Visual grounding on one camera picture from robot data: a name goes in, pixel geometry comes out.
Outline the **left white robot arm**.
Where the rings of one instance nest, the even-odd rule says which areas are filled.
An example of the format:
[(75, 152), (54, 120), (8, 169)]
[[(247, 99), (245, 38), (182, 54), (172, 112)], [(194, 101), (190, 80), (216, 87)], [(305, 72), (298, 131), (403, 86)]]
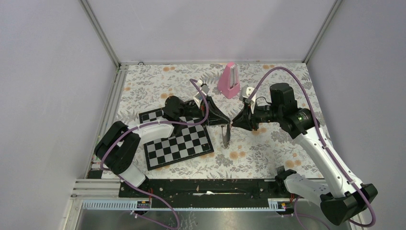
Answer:
[(122, 121), (112, 124), (94, 149), (94, 154), (113, 174), (130, 184), (130, 191), (137, 197), (148, 192), (147, 177), (134, 164), (133, 158), (139, 146), (158, 139), (174, 137), (193, 123), (181, 118), (196, 120), (197, 125), (228, 125), (231, 120), (220, 111), (210, 96), (197, 103), (194, 100), (183, 101), (171, 96), (165, 101), (163, 115), (155, 121), (140, 124), (133, 128)]

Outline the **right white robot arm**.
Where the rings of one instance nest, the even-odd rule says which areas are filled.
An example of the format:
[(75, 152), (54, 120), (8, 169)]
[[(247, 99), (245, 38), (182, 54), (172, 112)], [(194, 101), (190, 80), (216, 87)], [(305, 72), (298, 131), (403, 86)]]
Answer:
[(278, 123), (311, 157), (323, 175), (326, 185), (305, 179), (294, 170), (286, 170), (275, 177), (275, 193), (302, 196), (321, 208), (334, 225), (349, 221), (367, 209), (378, 194), (373, 184), (365, 184), (343, 162), (329, 144), (319, 122), (307, 108), (298, 107), (293, 88), (287, 83), (270, 86), (271, 103), (258, 105), (253, 87), (240, 92), (243, 109), (233, 119), (232, 126), (248, 131), (257, 130), (260, 123)]

